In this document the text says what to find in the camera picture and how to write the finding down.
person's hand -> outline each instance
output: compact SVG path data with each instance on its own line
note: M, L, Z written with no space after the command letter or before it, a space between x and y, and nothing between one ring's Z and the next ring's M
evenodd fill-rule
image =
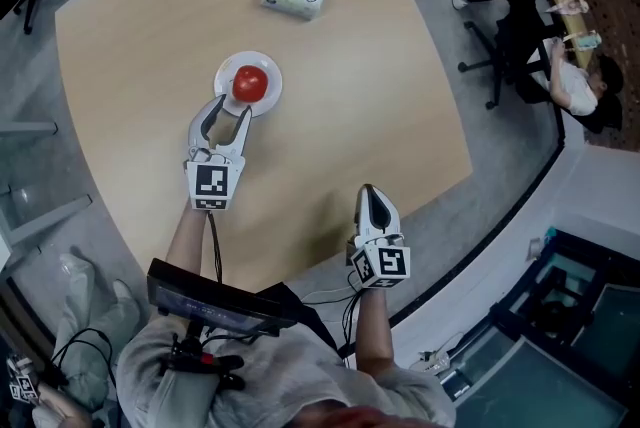
M564 59L564 42L562 40L557 39L553 43L553 48L551 48L551 59L553 61L563 60Z

dark hair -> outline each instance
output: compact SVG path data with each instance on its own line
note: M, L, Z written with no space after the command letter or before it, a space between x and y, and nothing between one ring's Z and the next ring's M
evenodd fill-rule
M600 74L602 81L607 84L607 93L617 94L622 90L624 78L615 60L607 55L600 56Z

gray shirt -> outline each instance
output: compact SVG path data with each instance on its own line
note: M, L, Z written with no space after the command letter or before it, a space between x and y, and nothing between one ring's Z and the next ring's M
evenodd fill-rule
M133 428L282 428L305 406L334 400L347 407L371 406L386 414L414 417L452 427L453 403L435 377L393 368L375 379L347 369L335 351L304 325L261 337L251 346L232 341L216 355L240 355L235 371L246 387L215 395L211 376L167 371L172 334L184 326L170 317L149 323L123 350L118 363L118 397Z

person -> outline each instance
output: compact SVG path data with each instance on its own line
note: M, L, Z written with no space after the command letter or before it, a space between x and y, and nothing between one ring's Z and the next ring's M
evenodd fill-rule
M491 0L452 0L452 4L456 10L460 10L469 3L481 1ZM532 77L549 92L553 102L573 115L585 116L593 113L605 96L622 90L622 71L612 58L601 56L599 68L593 74L575 67L567 62L562 41L548 38L554 28L545 26L535 0L507 1L507 23L516 36L510 46L510 58L523 65L539 60L537 46L543 41L547 55L551 57L551 81L542 71L532 74Z
M54 364L60 366L68 383L58 391L40 382L37 386L39 404L33 409L32 418L38 428L88 428L91 426L90 413L103 406L109 392L110 370L98 350L107 359L113 351L112 360L115 359L133 337L140 320L140 309L127 285L116 280L113 282L116 303L101 316L91 319L95 283L93 265L71 254L61 255L60 261L69 275L69 285L53 356L59 354ZM87 328L102 332L109 342L98 333L87 331L75 340L90 343L97 349L84 343L72 343L65 353L64 348L71 339Z
M192 210L187 203L167 262L200 273L205 220L204 211ZM279 288L288 290L283 284ZM335 343L326 342L310 325L298 323L282 329L278 337L262 336L250 345L229 341L215 352L206 346L204 350L216 356L244 359L244 366L234 373L246 387L203 395L202 375L161 376L160 361L171 350L172 336L183 338L188 321L154 315L122 352L116 377L122 410L133 428L171 426L169 417L188 428L454 425L453 403L438 380L394 364L383 290L368 290L361 298L357 370L347 369Z

white shirt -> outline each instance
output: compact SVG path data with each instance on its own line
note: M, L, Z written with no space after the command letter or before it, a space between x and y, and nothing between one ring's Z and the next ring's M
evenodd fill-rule
M551 47L553 45L553 39L545 39L544 47L547 50L547 56L551 57ZM529 62L535 62L540 60L540 54L538 50L531 55ZM536 80L540 86L545 90L550 91L551 82L547 80L544 71L538 71L531 74L531 77ZM573 115L589 115L594 112L596 106L598 106L598 100L594 95L587 78L589 75L584 69L580 69L575 65L562 61L560 65L560 86L571 99L569 105L569 111Z

